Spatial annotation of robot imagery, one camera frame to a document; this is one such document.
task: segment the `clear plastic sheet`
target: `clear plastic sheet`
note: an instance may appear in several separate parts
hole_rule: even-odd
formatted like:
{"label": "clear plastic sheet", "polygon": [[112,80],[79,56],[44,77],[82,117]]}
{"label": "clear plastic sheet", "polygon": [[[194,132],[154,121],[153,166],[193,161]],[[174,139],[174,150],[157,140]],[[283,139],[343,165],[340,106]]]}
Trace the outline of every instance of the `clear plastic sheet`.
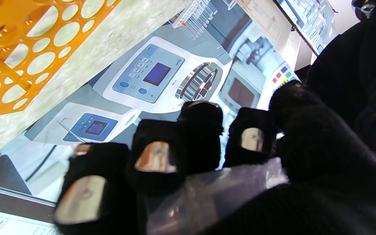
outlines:
{"label": "clear plastic sheet", "polygon": [[240,165],[189,176],[178,191],[165,198],[144,198],[147,234],[197,234],[287,181],[279,158],[264,165]]}

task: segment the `printed laboratory image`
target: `printed laboratory image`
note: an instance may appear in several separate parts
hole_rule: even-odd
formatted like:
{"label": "printed laboratory image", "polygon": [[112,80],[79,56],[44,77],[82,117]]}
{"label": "printed laboratory image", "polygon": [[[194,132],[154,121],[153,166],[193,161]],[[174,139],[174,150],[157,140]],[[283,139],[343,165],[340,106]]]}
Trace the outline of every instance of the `printed laboratory image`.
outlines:
{"label": "printed laboratory image", "polygon": [[302,30],[315,51],[337,36],[333,28],[335,12],[327,0],[277,0],[290,19]]}
{"label": "printed laboratory image", "polygon": [[176,121],[187,101],[220,105],[224,156],[239,109],[267,110],[276,88],[297,77],[240,6],[211,4],[206,17],[182,11],[164,22],[2,148],[0,188],[55,202],[78,144],[131,147],[140,120]]}

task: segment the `granite surface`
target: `granite surface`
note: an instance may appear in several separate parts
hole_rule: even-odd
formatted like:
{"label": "granite surface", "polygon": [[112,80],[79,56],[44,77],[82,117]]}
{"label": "granite surface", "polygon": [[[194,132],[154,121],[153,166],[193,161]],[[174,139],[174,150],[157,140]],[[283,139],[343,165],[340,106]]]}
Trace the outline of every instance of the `granite surface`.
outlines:
{"label": "granite surface", "polygon": [[0,116],[0,149],[191,0],[122,0],[22,112]]}

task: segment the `white device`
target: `white device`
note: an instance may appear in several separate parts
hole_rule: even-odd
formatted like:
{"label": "white device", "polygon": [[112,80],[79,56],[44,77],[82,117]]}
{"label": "white device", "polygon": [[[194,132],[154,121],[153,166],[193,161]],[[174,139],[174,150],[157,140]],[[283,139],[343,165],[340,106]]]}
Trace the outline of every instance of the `white device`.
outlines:
{"label": "white device", "polygon": [[89,84],[42,116],[24,134],[31,141],[56,145],[109,142],[141,111],[104,99]]}
{"label": "white device", "polygon": [[220,98],[236,113],[241,107],[256,108],[266,77],[253,64],[237,60],[233,63]]}
{"label": "white device", "polygon": [[163,25],[112,63],[93,88],[128,107],[170,113],[186,101],[213,100],[231,63],[210,33],[193,41]]}

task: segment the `blue display screen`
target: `blue display screen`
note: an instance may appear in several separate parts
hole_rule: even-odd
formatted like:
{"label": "blue display screen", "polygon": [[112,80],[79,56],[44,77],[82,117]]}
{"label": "blue display screen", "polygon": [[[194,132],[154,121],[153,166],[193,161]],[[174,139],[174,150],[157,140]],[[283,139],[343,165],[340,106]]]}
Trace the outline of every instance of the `blue display screen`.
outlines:
{"label": "blue display screen", "polygon": [[148,73],[143,79],[143,81],[148,82],[152,85],[159,86],[159,84],[162,82],[162,80],[166,77],[166,75],[169,73],[170,68],[168,66],[165,66],[161,63],[155,64],[155,66],[152,68],[150,73]]}
{"label": "blue display screen", "polygon": [[99,135],[106,126],[107,124],[104,122],[94,121],[85,132],[89,134]]}

